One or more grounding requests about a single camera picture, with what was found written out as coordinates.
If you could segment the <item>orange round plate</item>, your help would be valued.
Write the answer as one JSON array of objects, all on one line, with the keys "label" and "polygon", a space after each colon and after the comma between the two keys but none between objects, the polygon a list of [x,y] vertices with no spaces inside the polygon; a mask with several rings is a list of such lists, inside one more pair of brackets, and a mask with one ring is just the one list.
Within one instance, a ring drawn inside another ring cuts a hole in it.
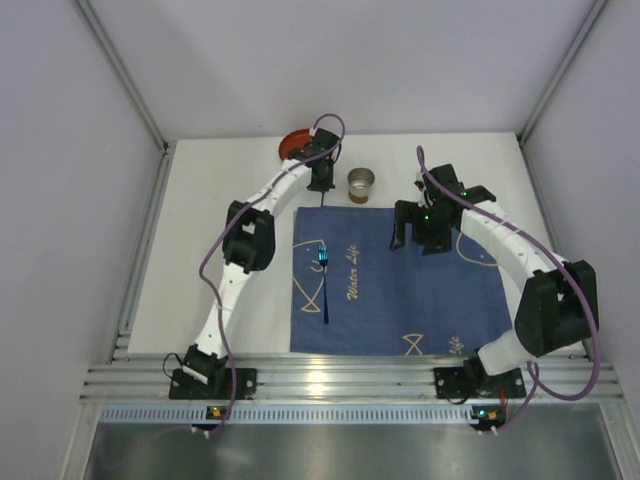
[{"label": "orange round plate", "polygon": [[294,130],[285,135],[278,146],[278,155],[281,161],[290,158],[305,160],[308,155],[306,147],[312,142],[309,128]]}]

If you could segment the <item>metal cup with brown base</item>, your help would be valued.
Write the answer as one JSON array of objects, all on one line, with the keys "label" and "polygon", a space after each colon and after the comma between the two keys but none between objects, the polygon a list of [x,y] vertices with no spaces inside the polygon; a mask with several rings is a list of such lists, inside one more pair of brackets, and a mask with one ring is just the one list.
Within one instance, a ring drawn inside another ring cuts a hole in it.
[{"label": "metal cup with brown base", "polygon": [[368,168],[354,168],[348,173],[347,182],[349,199],[356,204],[365,204],[371,196],[375,174]]}]

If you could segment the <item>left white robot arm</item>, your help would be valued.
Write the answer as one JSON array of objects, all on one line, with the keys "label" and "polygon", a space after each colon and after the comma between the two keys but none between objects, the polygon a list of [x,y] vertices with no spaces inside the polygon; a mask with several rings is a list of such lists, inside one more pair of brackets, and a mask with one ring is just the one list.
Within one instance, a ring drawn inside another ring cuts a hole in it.
[{"label": "left white robot arm", "polygon": [[255,195],[229,205],[224,230],[205,255],[198,274],[213,292],[208,318],[182,360],[182,371],[213,386],[233,368],[225,329],[236,317],[240,297],[258,273],[266,270],[276,252],[276,219],[305,189],[333,188],[333,165],[343,134],[314,127],[310,141],[294,148],[280,169]]}]

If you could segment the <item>blue metal fork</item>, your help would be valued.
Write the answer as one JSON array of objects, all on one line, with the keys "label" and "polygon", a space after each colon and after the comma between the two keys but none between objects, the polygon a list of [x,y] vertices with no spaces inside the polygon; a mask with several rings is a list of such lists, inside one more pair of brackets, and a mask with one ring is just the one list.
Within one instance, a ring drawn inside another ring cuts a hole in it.
[{"label": "blue metal fork", "polygon": [[327,270],[328,270],[328,252],[327,247],[324,244],[320,244],[318,247],[318,262],[322,269],[323,274],[323,322],[325,325],[329,324],[329,308],[328,308],[328,284],[327,284]]}]

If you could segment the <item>blue fish-print placemat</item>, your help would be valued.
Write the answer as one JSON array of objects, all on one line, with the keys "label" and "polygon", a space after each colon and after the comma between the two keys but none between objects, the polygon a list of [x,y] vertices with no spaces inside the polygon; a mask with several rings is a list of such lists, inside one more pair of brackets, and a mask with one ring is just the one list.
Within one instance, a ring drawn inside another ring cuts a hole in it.
[{"label": "blue fish-print placemat", "polygon": [[[458,235],[453,251],[389,249],[390,209],[312,207],[294,216],[290,349],[372,356],[466,355],[512,324],[499,269]],[[323,322],[318,247],[328,252]]]}]

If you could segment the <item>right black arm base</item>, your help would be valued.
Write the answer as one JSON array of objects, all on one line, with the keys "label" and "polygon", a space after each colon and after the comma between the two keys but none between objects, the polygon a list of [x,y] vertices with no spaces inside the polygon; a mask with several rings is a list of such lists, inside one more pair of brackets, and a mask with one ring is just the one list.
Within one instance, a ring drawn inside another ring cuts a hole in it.
[{"label": "right black arm base", "polygon": [[456,404],[470,399],[524,399],[527,395],[521,371],[514,369],[498,376],[473,378],[463,367],[433,370],[436,397]]}]

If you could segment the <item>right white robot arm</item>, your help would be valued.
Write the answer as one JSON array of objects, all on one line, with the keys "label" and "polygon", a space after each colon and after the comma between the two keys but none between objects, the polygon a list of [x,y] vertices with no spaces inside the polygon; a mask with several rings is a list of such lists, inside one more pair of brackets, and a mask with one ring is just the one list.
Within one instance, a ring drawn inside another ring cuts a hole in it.
[{"label": "right white robot arm", "polygon": [[391,250],[407,242],[423,255],[453,251],[458,235],[484,249],[519,290],[511,326],[473,350],[464,366],[476,383],[591,336],[599,328],[594,269],[569,262],[514,223],[483,186],[467,188],[452,165],[417,173],[416,201],[394,206]]}]

